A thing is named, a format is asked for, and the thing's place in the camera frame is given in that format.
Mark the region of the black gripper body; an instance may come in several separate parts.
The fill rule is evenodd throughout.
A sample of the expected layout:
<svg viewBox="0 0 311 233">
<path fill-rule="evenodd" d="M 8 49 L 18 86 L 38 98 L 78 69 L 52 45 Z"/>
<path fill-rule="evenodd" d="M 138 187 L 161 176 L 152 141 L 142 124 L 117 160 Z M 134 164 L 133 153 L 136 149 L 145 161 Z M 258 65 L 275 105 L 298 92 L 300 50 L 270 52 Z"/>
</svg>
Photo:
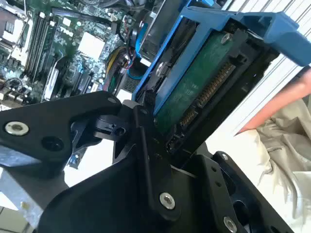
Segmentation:
<svg viewBox="0 0 311 233">
<path fill-rule="evenodd" d="M 202 233 L 214 227 L 208 175 L 219 165 L 197 156 L 177 170 L 160 154 L 128 157 L 56 196 L 39 233 Z"/>
</svg>

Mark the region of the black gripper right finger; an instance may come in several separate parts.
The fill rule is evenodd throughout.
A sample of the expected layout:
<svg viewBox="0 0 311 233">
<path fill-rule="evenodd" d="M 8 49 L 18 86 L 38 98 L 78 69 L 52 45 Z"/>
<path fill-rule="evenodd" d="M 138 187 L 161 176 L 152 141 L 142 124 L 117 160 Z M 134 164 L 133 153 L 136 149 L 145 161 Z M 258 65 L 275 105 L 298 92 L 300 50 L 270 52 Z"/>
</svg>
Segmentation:
<svg viewBox="0 0 311 233">
<path fill-rule="evenodd" d="M 218 151 L 193 156 L 211 233 L 291 233 L 292 229 L 232 158 Z"/>
</svg>

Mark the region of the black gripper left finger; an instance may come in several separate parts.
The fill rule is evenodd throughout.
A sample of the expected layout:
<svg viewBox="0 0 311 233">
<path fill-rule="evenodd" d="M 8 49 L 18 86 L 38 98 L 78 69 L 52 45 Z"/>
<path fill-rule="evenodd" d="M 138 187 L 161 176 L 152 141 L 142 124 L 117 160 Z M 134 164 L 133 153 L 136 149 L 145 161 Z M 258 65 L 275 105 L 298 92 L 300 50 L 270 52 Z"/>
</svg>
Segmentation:
<svg viewBox="0 0 311 233">
<path fill-rule="evenodd" d="M 104 91 L 0 114 L 0 163 L 32 178 L 57 177 L 75 151 L 102 139 L 116 143 L 114 164 L 143 154 L 167 158 L 150 111 Z"/>
</svg>

